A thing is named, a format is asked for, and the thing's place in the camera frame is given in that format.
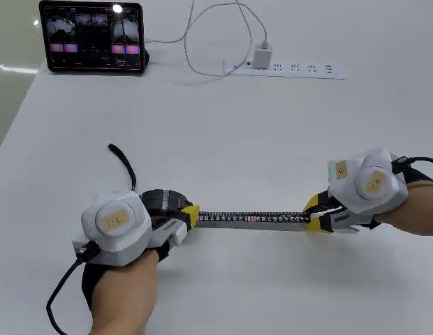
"power socket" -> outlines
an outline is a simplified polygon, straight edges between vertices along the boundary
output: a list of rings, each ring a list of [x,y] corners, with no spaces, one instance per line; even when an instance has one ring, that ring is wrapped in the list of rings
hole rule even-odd
[[[235,61],[224,61],[224,72],[232,71],[238,65]],[[332,61],[280,61],[271,60],[269,68],[257,69],[252,61],[246,61],[231,75],[254,75],[266,77],[297,77],[319,79],[346,79],[345,70]]]

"white charger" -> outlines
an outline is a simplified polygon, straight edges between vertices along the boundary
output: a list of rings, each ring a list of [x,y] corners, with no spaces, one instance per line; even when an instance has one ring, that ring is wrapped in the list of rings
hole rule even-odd
[[[265,70],[270,67],[272,56],[272,45],[267,41],[263,41],[261,44],[257,44],[254,50],[254,60],[252,61],[252,67]]]

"handwritten label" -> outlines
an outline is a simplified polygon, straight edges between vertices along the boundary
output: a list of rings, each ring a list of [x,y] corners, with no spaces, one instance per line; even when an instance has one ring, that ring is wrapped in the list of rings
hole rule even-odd
[[[378,194],[386,182],[387,176],[379,171],[372,173],[369,181],[365,184],[365,191],[369,194]]]
[[[340,180],[348,176],[347,172],[347,162],[341,161],[336,163],[336,179]]]
[[[126,225],[128,222],[130,222],[130,219],[124,209],[100,219],[100,224],[105,232],[113,231],[118,227]]]

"tablet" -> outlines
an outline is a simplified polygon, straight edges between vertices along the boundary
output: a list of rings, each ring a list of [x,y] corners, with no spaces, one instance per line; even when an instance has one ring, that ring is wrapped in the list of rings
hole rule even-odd
[[[40,15],[51,71],[145,71],[140,4],[41,1]]]

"white table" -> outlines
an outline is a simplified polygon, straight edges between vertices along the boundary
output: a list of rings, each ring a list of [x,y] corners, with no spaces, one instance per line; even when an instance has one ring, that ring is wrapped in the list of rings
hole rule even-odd
[[[42,67],[0,149],[0,334],[54,333],[45,301],[73,261],[80,213],[96,193],[129,187],[109,142],[127,153],[140,191],[178,190],[227,211],[300,210],[326,188],[330,158],[374,147],[433,156],[432,1],[248,4],[274,57],[341,61],[349,78],[197,85],[206,78],[188,71],[181,45],[150,45],[142,77]],[[179,34],[188,7],[146,1],[146,36]],[[242,54],[238,15],[227,8],[197,24],[197,66],[221,70],[219,60]],[[80,276],[54,306],[69,334],[90,326]],[[159,267],[147,333],[433,334],[433,238],[384,226],[330,236],[197,229]]]

